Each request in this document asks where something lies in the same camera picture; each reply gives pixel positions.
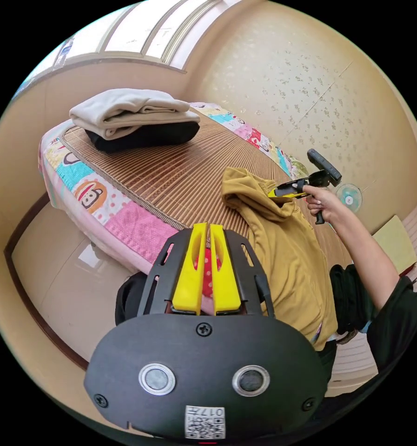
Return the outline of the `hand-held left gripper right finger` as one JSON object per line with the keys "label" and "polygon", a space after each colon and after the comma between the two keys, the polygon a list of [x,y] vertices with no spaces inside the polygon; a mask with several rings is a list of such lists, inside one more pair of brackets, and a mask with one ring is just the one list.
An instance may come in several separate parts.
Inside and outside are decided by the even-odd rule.
{"label": "hand-held left gripper right finger", "polygon": [[240,308],[240,296],[222,225],[210,224],[210,242],[214,312],[237,312]]}

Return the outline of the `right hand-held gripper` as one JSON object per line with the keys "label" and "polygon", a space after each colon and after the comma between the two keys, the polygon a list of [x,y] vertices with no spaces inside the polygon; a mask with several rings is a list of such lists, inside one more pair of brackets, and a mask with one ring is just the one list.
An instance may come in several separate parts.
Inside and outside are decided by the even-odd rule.
{"label": "right hand-held gripper", "polygon": [[306,185],[311,185],[313,187],[327,187],[330,183],[331,180],[329,174],[326,170],[321,170],[312,173],[308,177],[280,184],[268,193],[268,197],[271,199],[301,199],[309,195],[304,192],[304,187]]}

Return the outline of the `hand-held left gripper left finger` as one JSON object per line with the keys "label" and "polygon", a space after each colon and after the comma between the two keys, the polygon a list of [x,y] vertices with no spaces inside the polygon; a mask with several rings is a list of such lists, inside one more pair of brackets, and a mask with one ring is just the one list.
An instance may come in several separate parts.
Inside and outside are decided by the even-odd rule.
{"label": "hand-held left gripper left finger", "polygon": [[204,281],[207,223],[197,223],[188,236],[172,305],[175,311],[199,315]]}

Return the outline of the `person's right hand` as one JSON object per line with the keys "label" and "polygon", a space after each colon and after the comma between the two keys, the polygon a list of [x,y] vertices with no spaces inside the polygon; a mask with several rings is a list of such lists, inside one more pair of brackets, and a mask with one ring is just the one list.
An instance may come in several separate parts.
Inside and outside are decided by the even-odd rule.
{"label": "person's right hand", "polygon": [[323,219],[330,224],[337,221],[342,210],[342,203],[330,190],[305,185],[303,192],[307,194],[307,208],[312,216],[322,214]]}

